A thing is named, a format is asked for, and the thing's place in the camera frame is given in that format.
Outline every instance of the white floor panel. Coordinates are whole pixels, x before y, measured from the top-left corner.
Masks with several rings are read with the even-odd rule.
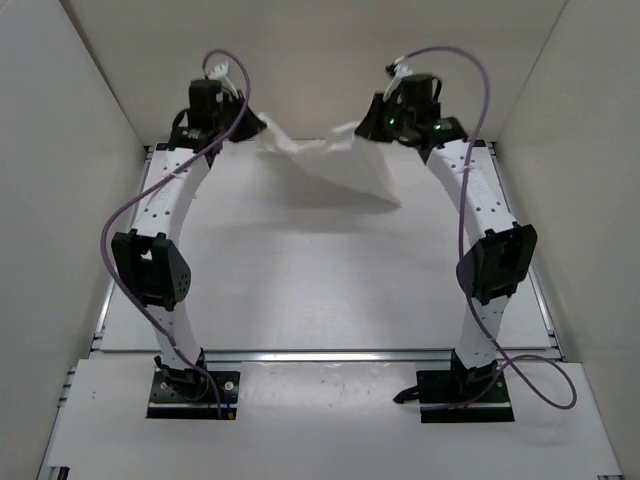
[[[547,365],[523,370],[556,401]],[[582,367],[565,365],[577,407],[544,405],[508,370],[516,421],[423,425],[391,398],[413,364],[243,364],[236,421],[145,419],[150,358],[81,361],[50,466],[70,480],[597,480],[619,467]]]
[[[383,150],[401,208],[313,178],[253,143],[225,147],[180,238],[193,275],[187,310],[205,349],[455,346],[465,305],[457,213],[414,151]],[[475,148],[474,158],[502,197],[488,149]],[[106,325],[104,350],[158,349],[119,291]],[[550,345],[528,279],[499,339],[507,348]]]

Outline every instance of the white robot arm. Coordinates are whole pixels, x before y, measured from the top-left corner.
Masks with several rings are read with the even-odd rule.
[[[462,256],[456,274],[485,332],[467,305],[462,334],[452,352],[451,377],[463,398],[473,397],[494,378],[497,361],[492,339],[500,331],[511,295],[526,277],[536,233],[531,225],[518,225],[473,162],[465,167],[467,135],[456,118],[440,115],[442,82],[432,75],[414,74],[399,61],[386,71],[391,82],[384,93],[374,94],[356,135],[415,148],[457,209],[465,168],[469,169],[464,230],[471,249]]]
[[[155,157],[164,156],[163,172],[149,181],[155,185],[163,175],[176,178],[140,205],[129,232],[116,232],[111,241],[120,280],[154,319],[161,350],[155,360],[163,384],[183,398],[202,398],[203,388],[206,393],[208,387],[203,378],[204,352],[194,339],[184,305],[191,270],[177,243],[194,194],[221,146],[206,150],[208,153],[195,161],[192,158],[210,149],[215,138],[232,124],[237,125],[229,136],[232,142],[252,138],[266,128],[249,108],[238,120],[244,103],[242,92],[226,77],[226,65],[191,82],[189,108],[176,116],[169,142],[156,147]],[[183,126],[185,116],[187,124]]]
[[[462,159],[466,150],[467,144],[456,140],[447,143],[442,149],[433,150],[427,159],[427,168],[440,180],[457,209],[460,207],[464,172]],[[475,245],[485,238],[485,232],[507,232],[517,223],[496,200],[482,171],[475,166],[469,171],[465,211],[464,228],[470,245]],[[502,315],[509,299],[510,295],[503,295],[491,299],[486,305],[482,305],[476,298],[473,299],[476,312],[493,338],[498,336]],[[478,328],[468,306],[455,352],[467,369],[490,365],[495,360],[495,348]]]

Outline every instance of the white cloth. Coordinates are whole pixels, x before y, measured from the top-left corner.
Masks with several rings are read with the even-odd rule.
[[[261,147],[286,154],[310,175],[356,192],[368,193],[396,205],[401,201],[384,154],[374,143],[354,135],[358,123],[334,128],[325,140],[298,143],[291,140],[266,114],[259,135]]]

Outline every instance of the purple cable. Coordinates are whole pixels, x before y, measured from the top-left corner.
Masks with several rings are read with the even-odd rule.
[[[422,48],[420,50],[416,50],[415,52],[411,52],[408,55],[398,59],[396,63],[404,59],[409,59],[409,58],[416,57],[418,55],[422,55],[423,53],[431,53],[431,52],[449,52],[449,53],[454,53],[456,55],[466,58],[478,68],[478,71],[482,76],[482,83],[484,85],[484,101],[482,103],[482,110],[480,111],[480,116],[478,118],[476,127],[473,130],[473,133],[471,134],[468,140],[469,146],[467,147],[467,152],[465,154],[463,173],[462,173],[462,191],[460,193],[460,208],[459,208],[459,222],[458,222],[458,257],[460,261],[462,261],[462,257],[464,256],[464,220],[465,220],[465,205],[466,205],[466,199],[467,199],[467,185],[469,183],[469,164],[471,162],[471,152],[473,150],[473,146],[476,143],[478,135],[480,134],[480,129],[484,124],[485,117],[487,116],[487,110],[489,110],[489,98],[490,98],[489,75],[487,74],[487,70],[484,68],[484,65],[482,65],[482,63],[474,55],[472,55],[471,53],[467,52],[462,48],[446,46],[446,45],[428,47],[428,48]],[[491,341],[491,343],[496,348],[496,350],[500,353],[500,355],[502,355],[502,357],[504,358],[504,363],[496,371],[496,374],[493,380],[489,382],[489,384],[484,388],[484,390],[475,398],[468,400],[466,402],[453,403],[448,405],[438,405],[434,407],[426,407],[424,408],[424,410],[448,410],[452,408],[466,407],[467,405],[483,397],[491,389],[491,387],[498,381],[498,376],[509,366],[513,368],[513,370],[520,376],[520,378],[522,378],[524,383],[526,383],[527,386],[547,404],[559,410],[570,410],[573,407],[575,407],[578,401],[578,392],[576,390],[575,385],[573,384],[573,381],[571,380],[571,378],[569,378],[569,375],[567,375],[567,372],[565,372],[564,369],[560,367],[557,363],[547,358],[544,358],[540,355],[524,354],[524,355],[517,355],[515,357],[509,357],[509,355],[504,350],[504,348],[502,348],[502,346],[498,343],[498,341],[495,338],[493,338],[491,333],[487,330],[487,328],[482,323],[482,320],[480,319],[480,315],[478,315],[478,312],[476,311],[475,306],[473,305],[471,295],[468,292],[464,292],[464,294],[467,299],[467,305],[469,305],[471,314],[473,315],[474,320],[478,324],[478,327],[480,328],[482,333]],[[565,378],[565,380],[567,381],[567,384],[569,385],[569,388],[571,389],[571,401],[566,405],[562,405],[554,402],[549,397],[547,397],[544,393],[542,393],[531,382],[531,380],[529,380],[529,378],[522,372],[522,370],[520,370],[518,366],[515,364],[515,362],[518,362],[520,360],[538,360],[538,361],[546,362],[549,365],[551,365],[553,368],[558,370],[562,374],[562,376]]]
[[[202,375],[203,377],[205,377],[207,379],[207,381],[209,382],[209,385],[213,389],[213,392],[214,392],[215,397],[216,397],[216,402],[217,402],[217,405],[218,405],[218,418],[222,418],[222,406],[221,406],[222,404],[221,404],[221,401],[220,401],[220,394],[218,392],[218,388],[216,387],[216,382],[213,379],[213,377],[205,369],[200,368],[199,366],[197,366],[193,362],[191,362],[187,357],[185,357],[185,355],[182,353],[182,351],[180,350],[180,348],[176,344],[176,340],[173,337],[173,335],[171,335],[167,330],[165,330],[162,327],[162,325],[160,325],[160,323],[158,323],[158,321],[153,317],[153,315],[151,315],[149,310],[147,310],[145,308],[145,306],[140,302],[140,300],[138,300],[136,298],[136,296],[131,292],[131,290],[129,290],[127,288],[127,286],[124,284],[124,282],[120,279],[120,276],[118,275],[118,272],[116,271],[116,268],[114,267],[114,265],[111,263],[111,260],[109,259],[109,252],[108,252],[108,246],[107,246],[107,237],[109,235],[109,230],[111,229],[111,226],[114,224],[114,222],[117,220],[117,218],[120,215],[122,215],[125,211],[127,211],[129,208],[134,206],[136,203],[140,202],[143,198],[151,195],[156,190],[159,190],[160,188],[165,186],[167,183],[169,183],[171,180],[173,180],[173,178],[175,178],[175,175],[177,175],[178,173],[182,172],[184,169],[186,169],[189,166],[191,166],[198,159],[202,158],[204,155],[206,155],[212,149],[214,149],[217,145],[219,145],[224,140],[229,138],[229,136],[234,132],[234,130],[240,124],[240,121],[242,120],[242,117],[244,116],[245,112],[247,111],[247,108],[248,108],[248,105],[249,105],[249,98],[251,97],[251,81],[249,80],[249,73],[247,72],[247,69],[242,64],[242,62],[235,55],[233,55],[232,53],[230,53],[230,52],[228,52],[226,50],[222,50],[222,49],[211,50],[209,53],[207,53],[205,55],[205,57],[204,57],[204,59],[202,61],[202,69],[203,70],[205,69],[205,67],[207,65],[207,62],[209,61],[209,58],[211,58],[213,55],[217,55],[217,54],[225,55],[226,57],[229,57],[231,60],[233,60],[236,63],[236,65],[238,65],[238,67],[242,71],[242,75],[244,76],[244,81],[246,83],[247,92],[246,92],[246,96],[245,96],[245,99],[244,99],[244,103],[242,104],[242,107],[240,108],[240,111],[238,112],[238,116],[233,121],[233,123],[231,124],[229,129],[226,132],[224,132],[222,135],[217,137],[213,142],[211,142],[210,145],[205,147],[203,150],[200,150],[198,153],[196,153],[194,156],[192,156],[189,160],[187,160],[182,165],[180,165],[178,168],[176,168],[173,172],[171,172],[170,174],[165,176],[158,183],[156,183],[155,185],[152,185],[151,187],[147,188],[144,192],[136,195],[131,200],[129,200],[127,203],[125,203],[120,208],[118,208],[115,212],[113,212],[113,214],[109,217],[107,222],[104,224],[104,227],[102,227],[102,233],[100,234],[100,254],[102,255],[102,261],[104,262],[105,266],[107,267],[107,271],[109,272],[109,274],[111,275],[113,280],[116,282],[118,287],[120,287],[120,289],[125,294],[125,296],[131,301],[131,303],[133,303],[133,305],[140,311],[140,313],[142,313],[142,315],[144,315],[145,318],[147,320],[149,320],[151,325],[153,325],[153,328],[155,328],[162,335],[167,337],[167,339],[169,340],[169,344],[173,347],[173,351],[178,356],[178,358],[180,360],[182,360],[189,368],[192,368],[193,370],[195,370],[196,372],[198,372],[200,375]]]

